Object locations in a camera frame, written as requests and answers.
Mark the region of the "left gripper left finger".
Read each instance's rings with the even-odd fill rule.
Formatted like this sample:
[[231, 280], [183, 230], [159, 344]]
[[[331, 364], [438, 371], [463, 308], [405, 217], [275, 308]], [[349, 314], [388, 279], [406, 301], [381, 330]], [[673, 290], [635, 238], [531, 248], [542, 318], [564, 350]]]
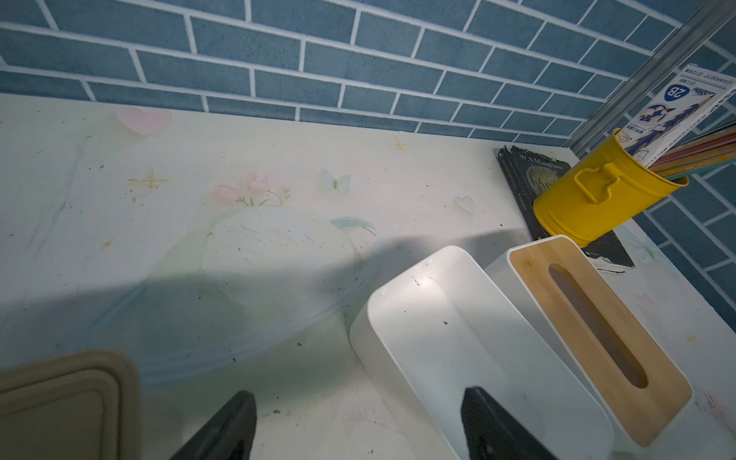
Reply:
[[248, 459], [257, 421], [254, 395], [239, 391], [171, 459]]

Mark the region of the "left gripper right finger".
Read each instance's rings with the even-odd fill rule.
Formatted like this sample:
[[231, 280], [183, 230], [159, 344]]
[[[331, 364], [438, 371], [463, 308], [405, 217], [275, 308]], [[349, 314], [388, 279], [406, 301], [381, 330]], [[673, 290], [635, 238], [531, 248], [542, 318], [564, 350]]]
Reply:
[[471, 459], [556, 459], [482, 387], [465, 389], [461, 421]]

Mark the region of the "white box wooden lid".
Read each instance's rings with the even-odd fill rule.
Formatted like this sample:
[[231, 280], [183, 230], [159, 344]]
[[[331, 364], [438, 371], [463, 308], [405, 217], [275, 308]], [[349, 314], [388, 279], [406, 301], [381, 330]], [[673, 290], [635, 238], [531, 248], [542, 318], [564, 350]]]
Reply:
[[651, 450], [692, 402], [680, 368], [568, 237], [513, 247], [485, 271], [603, 406], [621, 448]]

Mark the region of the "beige tissue box lid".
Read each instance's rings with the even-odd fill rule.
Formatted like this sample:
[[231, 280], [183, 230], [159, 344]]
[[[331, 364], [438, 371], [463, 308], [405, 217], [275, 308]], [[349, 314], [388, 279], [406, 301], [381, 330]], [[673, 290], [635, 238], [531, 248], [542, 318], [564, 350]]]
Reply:
[[141, 425], [139, 375], [117, 352], [1, 371], [3, 459], [139, 459]]

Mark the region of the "white tissue box base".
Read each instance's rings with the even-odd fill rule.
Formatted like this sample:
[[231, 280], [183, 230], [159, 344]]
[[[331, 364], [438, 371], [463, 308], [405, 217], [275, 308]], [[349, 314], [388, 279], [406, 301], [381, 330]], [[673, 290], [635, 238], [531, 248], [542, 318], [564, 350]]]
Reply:
[[559, 459], [607, 459], [590, 391], [465, 250], [447, 246], [377, 289], [350, 342], [415, 456], [466, 459], [464, 394], [479, 387]]

